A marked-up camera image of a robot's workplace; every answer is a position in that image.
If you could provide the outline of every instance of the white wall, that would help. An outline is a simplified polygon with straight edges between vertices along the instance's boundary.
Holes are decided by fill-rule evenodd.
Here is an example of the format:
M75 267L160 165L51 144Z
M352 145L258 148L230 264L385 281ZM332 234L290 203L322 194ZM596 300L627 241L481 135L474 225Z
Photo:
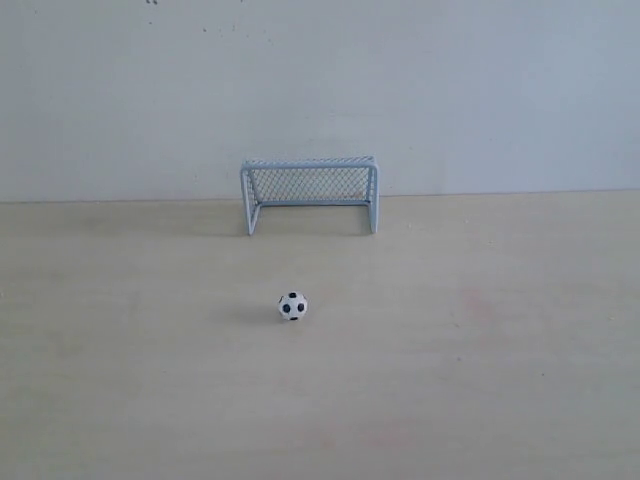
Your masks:
M2 2L0 200L368 153L383 194L640 187L637 1L158 2Z

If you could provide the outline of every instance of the goal post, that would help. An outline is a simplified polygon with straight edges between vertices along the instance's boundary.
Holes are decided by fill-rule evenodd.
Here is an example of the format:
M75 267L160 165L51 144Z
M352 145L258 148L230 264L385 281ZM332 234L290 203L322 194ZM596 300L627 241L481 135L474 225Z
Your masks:
M263 207L362 205L378 231L379 168L373 156L296 161L246 160L240 168L247 233Z

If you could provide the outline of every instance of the soccer ball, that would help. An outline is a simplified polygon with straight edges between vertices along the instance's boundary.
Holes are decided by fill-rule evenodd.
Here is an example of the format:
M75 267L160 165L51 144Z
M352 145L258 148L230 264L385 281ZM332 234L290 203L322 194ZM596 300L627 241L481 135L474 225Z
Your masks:
M280 297L278 311L285 320L299 320L309 309L309 302L300 292L291 292Z

